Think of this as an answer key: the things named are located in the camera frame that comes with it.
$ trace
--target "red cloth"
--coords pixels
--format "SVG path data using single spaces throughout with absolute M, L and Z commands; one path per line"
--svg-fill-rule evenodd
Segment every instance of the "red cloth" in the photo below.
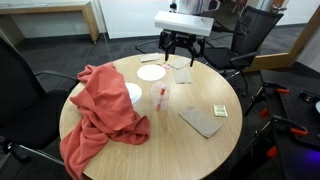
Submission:
M 128 144 L 142 144 L 149 139 L 148 117 L 134 111 L 123 76 L 112 63 L 88 65 L 78 79 L 86 86 L 70 100 L 83 116 L 60 142 L 61 156 L 73 179 L 83 179 L 90 158 L 109 138 Z

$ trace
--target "desk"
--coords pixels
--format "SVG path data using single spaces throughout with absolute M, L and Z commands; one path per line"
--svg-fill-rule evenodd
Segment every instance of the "desk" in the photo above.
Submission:
M 180 56 L 170 55 L 168 62 Z M 171 90 L 169 107 L 156 111 L 150 88 L 155 82 L 138 78 L 137 70 L 147 64 L 138 56 L 113 62 L 124 75 L 125 82 L 138 84 L 141 99 L 134 109 L 150 120 L 150 140 L 142 145 L 130 145 L 109 141 L 87 165 L 84 173 L 92 179 L 201 179 L 217 169 L 237 144 L 242 127 L 242 111 L 239 99 L 229 83 L 208 66 L 195 62 L 189 69 L 193 84 L 176 84 L 173 70 L 167 69 L 162 81 Z M 80 83 L 70 96 L 84 87 Z M 226 105 L 228 118 L 213 115 L 213 104 Z M 178 113 L 194 105 L 222 124 L 210 138 L 204 138 Z M 81 114 L 69 100 L 66 101 L 60 119 L 60 135 L 64 138 L 78 123 Z
M 41 4 L 42 3 L 9 4 L 8 7 L 0 8 L 0 15 L 81 11 L 88 26 L 92 41 L 94 43 L 97 41 L 99 29 L 90 1 Z
M 262 82 L 269 81 L 280 84 L 282 86 L 299 87 L 311 92 L 320 92 L 319 79 L 293 75 L 291 73 L 262 70 L 261 80 Z M 270 114 L 287 118 L 285 109 L 282 106 L 281 99 L 279 95 L 274 92 L 274 90 L 265 89 L 264 96 Z M 280 165 L 283 170 L 283 175 L 286 177 L 286 179 L 317 179 L 317 177 L 319 178 L 320 151 L 315 150 L 313 148 L 309 148 L 306 145 L 302 145 L 301 143 L 296 141 L 290 133 L 288 133 L 287 131 L 283 131 L 283 128 L 279 127 L 279 125 L 276 125 L 275 123 L 273 124 L 274 125 L 271 129 L 266 128 L 260 134 L 265 134 L 265 137 L 270 138 L 271 141 L 273 141 L 271 142 L 270 146 L 276 145 Z M 264 138 L 261 138 L 258 135 L 256 140 L 261 142 L 264 140 Z M 262 147 L 261 145 L 262 143 L 257 142 L 257 145 L 254 145 L 252 148 L 246 150 L 247 152 L 251 153 L 251 155 L 254 154 L 251 156 L 252 159 L 249 158 L 244 160 L 246 157 L 248 157 L 245 154 L 233 169 L 233 173 L 235 174 L 232 175 L 232 177 L 235 177 L 235 179 L 241 179 L 236 174 L 245 174 L 245 169 L 243 169 L 244 171 L 242 171 L 241 168 L 239 169 L 239 167 L 244 166 L 244 161 L 246 161 L 247 163 L 250 163 L 249 161 L 252 161 L 254 163 L 263 163 L 263 161 L 266 160 L 264 158 L 266 158 L 266 151 L 270 148 L 270 146 L 268 147 L 266 143 L 263 143 L 263 146 L 266 145 L 265 147 Z

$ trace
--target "clear plastic cup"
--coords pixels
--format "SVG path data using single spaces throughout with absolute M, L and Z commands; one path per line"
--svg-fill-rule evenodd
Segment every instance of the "clear plastic cup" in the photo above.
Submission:
M 153 106 L 156 110 L 161 111 L 168 108 L 170 86 L 158 81 L 151 86 L 151 96 L 153 100 Z

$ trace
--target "chair wheel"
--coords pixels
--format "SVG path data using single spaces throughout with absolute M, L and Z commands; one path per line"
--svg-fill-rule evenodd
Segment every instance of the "chair wheel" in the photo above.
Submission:
M 20 157 L 19 162 L 24 164 L 24 163 L 29 162 L 30 160 L 31 160 L 30 156 L 22 156 L 22 157 Z
M 247 95 L 248 95 L 247 92 L 242 92 L 242 93 L 241 93 L 241 96 L 242 96 L 242 97 L 247 97 Z

